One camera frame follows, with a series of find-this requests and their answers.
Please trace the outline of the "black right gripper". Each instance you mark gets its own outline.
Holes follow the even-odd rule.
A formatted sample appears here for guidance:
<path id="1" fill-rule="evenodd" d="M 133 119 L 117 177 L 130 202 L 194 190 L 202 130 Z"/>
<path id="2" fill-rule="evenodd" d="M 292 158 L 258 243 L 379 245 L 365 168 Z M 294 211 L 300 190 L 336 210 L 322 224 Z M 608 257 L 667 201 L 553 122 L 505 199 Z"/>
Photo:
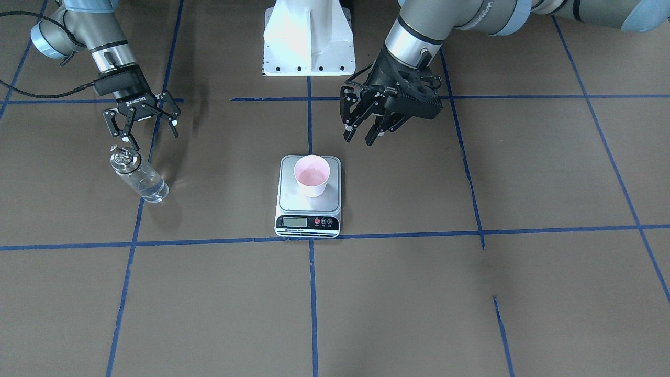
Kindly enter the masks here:
<path id="1" fill-rule="evenodd" d="M 125 117 L 122 127 L 117 126 L 115 122 L 115 117 L 119 114 Z M 180 108 L 170 93 L 144 94 L 125 101 L 118 101 L 117 108 L 103 112 L 103 118 L 111 136 L 129 143 L 136 152 L 139 152 L 140 148 L 136 138 L 131 133 L 134 123 L 151 117 L 163 118 L 168 122 L 173 136 L 178 138 L 179 133 L 176 127 L 179 115 Z"/>

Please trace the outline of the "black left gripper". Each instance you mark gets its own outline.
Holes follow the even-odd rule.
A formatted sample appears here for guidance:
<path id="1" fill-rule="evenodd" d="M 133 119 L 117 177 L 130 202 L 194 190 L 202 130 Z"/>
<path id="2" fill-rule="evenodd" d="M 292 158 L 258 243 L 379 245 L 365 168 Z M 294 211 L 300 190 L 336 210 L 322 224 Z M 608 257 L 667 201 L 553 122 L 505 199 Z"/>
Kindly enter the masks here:
<path id="1" fill-rule="evenodd" d="M 429 62 L 433 54 L 421 48 L 417 66 L 406 66 L 383 48 L 375 62 L 345 80 L 340 91 L 340 117 L 345 126 L 344 141 L 349 143 L 364 120 L 375 115 L 375 122 L 366 134 L 367 146 L 386 131 L 394 132 L 412 115 L 403 114 L 396 104 L 399 93 L 399 72 L 432 74 Z"/>

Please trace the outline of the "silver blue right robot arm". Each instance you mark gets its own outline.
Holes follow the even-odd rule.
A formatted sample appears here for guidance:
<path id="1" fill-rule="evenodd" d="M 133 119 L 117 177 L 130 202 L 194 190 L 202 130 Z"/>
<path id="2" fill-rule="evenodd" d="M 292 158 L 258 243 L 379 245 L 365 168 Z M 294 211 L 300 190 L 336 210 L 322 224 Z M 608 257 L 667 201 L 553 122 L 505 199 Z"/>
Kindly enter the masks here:
<path id="1" fill-rule="evenodd" d="M 103 112 L 115 137 L 138 150 L 132 125 L 151 117 L 163 118 L 175 137 L 180 108 L 168 91 L 152 92 L 115 16 L 117 1 L 62 1 L 57 12 L 31 30 L 31 40 L 41 53 L 64 62 L 88 50 L 99 75 L 92 86 L 99 96 L 111 94 L 117 106 Z"/>

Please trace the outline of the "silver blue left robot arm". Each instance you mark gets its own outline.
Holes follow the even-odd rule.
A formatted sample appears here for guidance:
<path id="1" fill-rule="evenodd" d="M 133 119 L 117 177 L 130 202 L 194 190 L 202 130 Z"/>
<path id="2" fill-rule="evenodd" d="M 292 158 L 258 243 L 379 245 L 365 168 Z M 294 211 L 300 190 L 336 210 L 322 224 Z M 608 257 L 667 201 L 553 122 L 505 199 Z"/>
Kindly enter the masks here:
<path id="1" fill-rule="evenodd" d="M 538 14 L 642 33 L 660 26 L 668 12 L 668 1 L 401 1 L 378 56 L 362 69 L 365 81 L 358 83 L 356 72 L 341 88 L 343 138 L 351 141 L 371 116 L 368 146 L 411 118 L 435 118 L 443 108 L 442 79 L 429 65 L 455 29 L 507 36 Z"/>

